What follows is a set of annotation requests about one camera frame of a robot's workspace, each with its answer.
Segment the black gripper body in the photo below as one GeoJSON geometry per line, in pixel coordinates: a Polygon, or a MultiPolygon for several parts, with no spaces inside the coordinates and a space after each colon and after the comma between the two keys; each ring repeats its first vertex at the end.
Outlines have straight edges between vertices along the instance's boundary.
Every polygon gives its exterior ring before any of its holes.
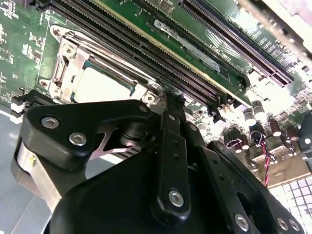
{"type": "MultiPolygon", "coordinates": [[[[303,233],[258,180],[221,162],[256,234],[303,233]]],[[[187,153],[170,156],[164,177],[159,167],[156,154],[139,154],[76,186],[57,205],[50,233],[215,234],[200,207],[198,169],[187,153]]]]}

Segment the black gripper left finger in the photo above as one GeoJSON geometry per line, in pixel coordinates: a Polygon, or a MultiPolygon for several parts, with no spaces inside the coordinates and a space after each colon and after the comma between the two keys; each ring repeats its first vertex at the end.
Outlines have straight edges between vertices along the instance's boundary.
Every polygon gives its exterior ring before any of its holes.
{"type": "Polygon", "coordinates": [[[161,114],[139,100],[29,109],[12,162],[18,181],[39,193],[53,215],[73,188],[139,154],[156,154],[164,177],[170,156],[187,153],[176,97],[165,95],[161,114]]]}

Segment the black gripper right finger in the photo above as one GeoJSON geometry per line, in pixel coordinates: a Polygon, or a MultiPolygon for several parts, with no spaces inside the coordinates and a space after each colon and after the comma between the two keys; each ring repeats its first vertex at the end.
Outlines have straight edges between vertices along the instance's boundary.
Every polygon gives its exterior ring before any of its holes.
{"type": "Polygon", "coordinates": [[[181,132],[187,142],[188,161],[196,164],[195,178],[200,207],[205,219],[218,234],[254,234],[256,227],[248,218],[219,155],[207,148],[197,127],[187,122],[185,98],[176,97],[176,113],[181,121],[181,132]]]}

